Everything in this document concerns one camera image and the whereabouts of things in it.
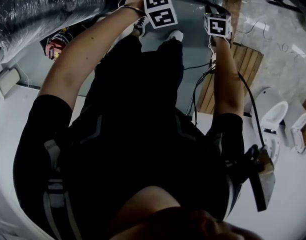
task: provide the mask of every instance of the wooden pallet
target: wooden pallet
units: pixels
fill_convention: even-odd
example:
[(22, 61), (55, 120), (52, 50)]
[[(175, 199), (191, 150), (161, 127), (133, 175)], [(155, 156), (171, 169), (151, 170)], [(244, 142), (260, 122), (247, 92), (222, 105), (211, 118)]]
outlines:
[[(237, 43), (232, 44), (231, 52), (237, 70), (250, 87), (258, 73), (263, 59), (263, 54)], [(246, 87), (244, 87), (244, 93), (245, 95), (248, 93)], [(197, 101), (197, 111), (213, 115), (214, 106), (214, 74), (212, 74), (208, 75), (203, 82), (202, 90)]]

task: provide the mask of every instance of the person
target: person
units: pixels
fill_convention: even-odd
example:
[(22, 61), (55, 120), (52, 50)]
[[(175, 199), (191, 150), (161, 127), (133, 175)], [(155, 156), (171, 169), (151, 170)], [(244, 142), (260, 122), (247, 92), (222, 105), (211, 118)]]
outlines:
[(48, 73), (14, 160), (21, 208), (55, 239), (260, 239), (223, 222), (241, 185), (232, 185), (226, 162), (244, 154), (244, 91), (230, 46), (216, 39), (215, 108), (204, 136), (175, 107), (183, 33), (142, 53), (147, 19), (133, 8), (143, 0), (125, 4), (69, 43)]

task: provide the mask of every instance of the shoe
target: shoe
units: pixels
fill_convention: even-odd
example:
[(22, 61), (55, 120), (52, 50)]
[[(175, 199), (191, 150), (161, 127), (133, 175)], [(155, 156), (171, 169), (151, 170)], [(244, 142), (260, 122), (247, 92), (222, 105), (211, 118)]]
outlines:
[(139, 37), (143, 37), (145, 35), (145, 26), (150, 22), (149, 18), (144, 16), (140, 18), (137, 23), (134, 24), (134, 30), (139, 31)]
[(176, 39), (180, 42), (182, 42), (183, 40), (183, 37), (184, 37), (184, 34), (180, 31), (180, 30), (174, 30), (170, 35), (169, 37), (165, 40), (165, 42), (167, 41), (170, 41), (172, 39)]

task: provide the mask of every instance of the bracelet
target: bracelet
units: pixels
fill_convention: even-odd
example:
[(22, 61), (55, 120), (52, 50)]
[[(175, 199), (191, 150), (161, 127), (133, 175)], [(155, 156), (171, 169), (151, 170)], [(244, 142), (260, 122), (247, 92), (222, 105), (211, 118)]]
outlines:
[(138, 12), (138, 13), (142, 13), (142, 14), (144, 14), (144, 15), (147, 15), (147, 14), (145, 13), (145, 11), (143, 11), (143, 10), (141, 10), (141, 9), (139, 9), (139, 8), (136, 8), (136, 7), (129, 6), (129, 5), (122, 5), (122, 6), (120, 6), (120, 7), (118, 8), (118, 10), (121, 9), (121, 8), (129, 8), (129, 9), (132, 9), (132, 10)]

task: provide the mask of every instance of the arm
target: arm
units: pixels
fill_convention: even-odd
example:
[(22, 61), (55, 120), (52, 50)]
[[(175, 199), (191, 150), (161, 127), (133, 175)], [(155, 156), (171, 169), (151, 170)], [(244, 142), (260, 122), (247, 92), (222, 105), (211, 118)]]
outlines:
[(244, 112), (244, 89), (239, 78), (229, 44), (216, 37), (216, 68), (214, 78), (214, 118), (232, 113), (240, 117)]
[[(143, 6), (143, 0), (127, 0), (126, 3), (140, 9)], [(115, 39), (140, 17), (132, 9), (121, 8), (77, 36), (53, 64), (39, 95), (59, 97), (73, 109), (85, 79)]]

